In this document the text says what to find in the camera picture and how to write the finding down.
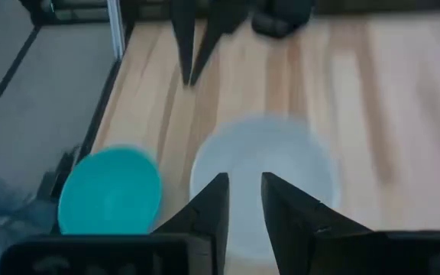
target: teal bowl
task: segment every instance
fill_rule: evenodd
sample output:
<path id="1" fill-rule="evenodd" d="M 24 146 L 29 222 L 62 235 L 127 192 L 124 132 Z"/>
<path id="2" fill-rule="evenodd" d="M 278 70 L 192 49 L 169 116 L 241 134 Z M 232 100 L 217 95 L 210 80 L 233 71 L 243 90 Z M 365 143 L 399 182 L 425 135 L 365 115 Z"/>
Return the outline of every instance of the teal bowl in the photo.
<path id="1" fill-rule="evenodd" d="M 147 234 L 160 208 L 154 162 L 132 147 L 86 157 L 64 184 L 57 218 L 62 234 Z"/>

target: white plate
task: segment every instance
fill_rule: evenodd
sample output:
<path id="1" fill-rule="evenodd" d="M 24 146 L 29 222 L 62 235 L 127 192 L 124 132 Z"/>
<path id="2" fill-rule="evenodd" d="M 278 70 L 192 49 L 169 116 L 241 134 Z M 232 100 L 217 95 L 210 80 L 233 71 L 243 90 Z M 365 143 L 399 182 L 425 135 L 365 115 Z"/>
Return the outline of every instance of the white plate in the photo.
<path id="1" fill-rule="evenodd" d="M 230 179 L 227 252 L 236 257 L 274 260 L 260 198 L 263 172 L 275 173 L 327 206 L 338 204 L 333 165 L 301 121 L 249 118 L 210 136 L 192 166 L 189 198 L 221 172 Z"/>

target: wooden table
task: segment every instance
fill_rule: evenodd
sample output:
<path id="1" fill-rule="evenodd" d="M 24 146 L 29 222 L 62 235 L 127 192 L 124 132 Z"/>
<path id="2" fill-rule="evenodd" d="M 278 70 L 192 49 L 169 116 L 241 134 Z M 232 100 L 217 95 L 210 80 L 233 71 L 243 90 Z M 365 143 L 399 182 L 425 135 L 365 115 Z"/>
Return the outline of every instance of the wooden table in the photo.
<path id="1" fill-rule="evenodd" d="M 138 24 L 93 151 L 134 144 L 155 157 L 163 222 L 188 202 L 207 136 L 265 112 L 307 120 L 331 149 L 339 212 L 372 229 L 440 229 L 440 14 L 319 19 L 283 41 L 246 24 L 222 38 L 194 89 L 171 25 Z M 276 273 L 231 258 L 227 271 Z"/>

